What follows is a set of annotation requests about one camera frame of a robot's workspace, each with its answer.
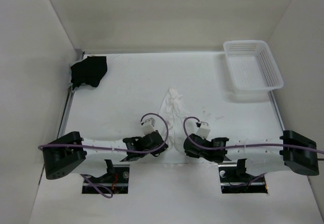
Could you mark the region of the white tank top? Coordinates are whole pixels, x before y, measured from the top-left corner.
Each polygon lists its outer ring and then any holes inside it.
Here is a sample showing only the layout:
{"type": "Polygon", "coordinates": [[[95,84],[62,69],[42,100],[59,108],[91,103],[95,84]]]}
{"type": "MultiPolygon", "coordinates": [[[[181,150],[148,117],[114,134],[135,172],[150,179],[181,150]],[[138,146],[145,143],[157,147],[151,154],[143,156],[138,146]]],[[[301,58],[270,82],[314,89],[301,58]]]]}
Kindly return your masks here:
{"type": "Polygon", "coordinates": [[[175,87],[169,88],[162,101],[158,115],[167,123],[169,130],[167,143],[169,147],[171,149],[175,148],[177,152],[186,156],[183,148],[185,141],[183,121],[189,116],[189,112],[186,109],[183,96],[175,87]]]}

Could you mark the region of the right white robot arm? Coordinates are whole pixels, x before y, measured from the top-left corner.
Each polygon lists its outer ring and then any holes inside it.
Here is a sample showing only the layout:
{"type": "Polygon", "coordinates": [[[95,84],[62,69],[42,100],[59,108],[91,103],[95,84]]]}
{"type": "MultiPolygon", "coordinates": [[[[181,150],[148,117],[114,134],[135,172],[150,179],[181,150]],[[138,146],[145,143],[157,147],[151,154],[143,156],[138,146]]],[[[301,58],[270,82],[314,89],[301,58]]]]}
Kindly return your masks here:
{"type": "Polygon", "coordinates": [[[317,145],[313,140],[292,130],[278,138],[265,140],[203,139],[192,133],[183,144],[188,157],[209,162],[237,163],[235,176],[247,181],[263,173],[291,170],[299,175],[319,175],[317,145]]]}

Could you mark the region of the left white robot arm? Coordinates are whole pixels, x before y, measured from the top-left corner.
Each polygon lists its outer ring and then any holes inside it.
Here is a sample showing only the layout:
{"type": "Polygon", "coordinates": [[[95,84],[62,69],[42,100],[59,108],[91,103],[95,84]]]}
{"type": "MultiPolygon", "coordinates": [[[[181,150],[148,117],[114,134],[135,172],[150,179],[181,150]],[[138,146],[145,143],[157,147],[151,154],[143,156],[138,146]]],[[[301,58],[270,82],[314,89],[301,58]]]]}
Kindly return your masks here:
{"type": "Polygon", "coordinates": [[[40,145],[46,178],[57,180],[70,173],[97,177],[108,183],[113,179],[113,165],[135,162],[145,156],[159,155],[168,148],[169,132],[163,139],[158,130],[143,137],[116,141],[95,141],[82,138],[78,131],[70,132],[51,143],[40,145]]]}

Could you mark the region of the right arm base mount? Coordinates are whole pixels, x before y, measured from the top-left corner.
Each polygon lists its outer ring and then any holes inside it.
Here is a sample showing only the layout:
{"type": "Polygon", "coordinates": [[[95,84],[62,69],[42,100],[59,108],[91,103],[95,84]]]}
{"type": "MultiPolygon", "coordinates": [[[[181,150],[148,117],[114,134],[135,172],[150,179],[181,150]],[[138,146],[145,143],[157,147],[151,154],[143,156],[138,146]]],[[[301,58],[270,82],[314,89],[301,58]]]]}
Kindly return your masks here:
{"type": "Polygon", "coordinates": [[[219,177],[222,194],[267,194],[264,174],[253,176],[246,173],[246,160],[235,164],[219,164],[219,177]]]}

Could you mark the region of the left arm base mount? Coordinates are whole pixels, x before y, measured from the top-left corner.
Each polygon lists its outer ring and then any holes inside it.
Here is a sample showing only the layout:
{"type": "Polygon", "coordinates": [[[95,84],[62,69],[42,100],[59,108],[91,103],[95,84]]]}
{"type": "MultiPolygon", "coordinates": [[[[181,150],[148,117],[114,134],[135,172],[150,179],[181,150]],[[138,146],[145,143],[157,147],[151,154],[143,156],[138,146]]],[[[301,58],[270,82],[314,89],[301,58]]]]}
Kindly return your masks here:
{"type": "Polygon", "coordinates": [[[106,170],[101,176],[81,175],[84,179],[83,194],[100,194],[105,198],[112,198],[114,195],[128,193],[130,166],[112,164],[111,160],[105,162],[106,170]]]}

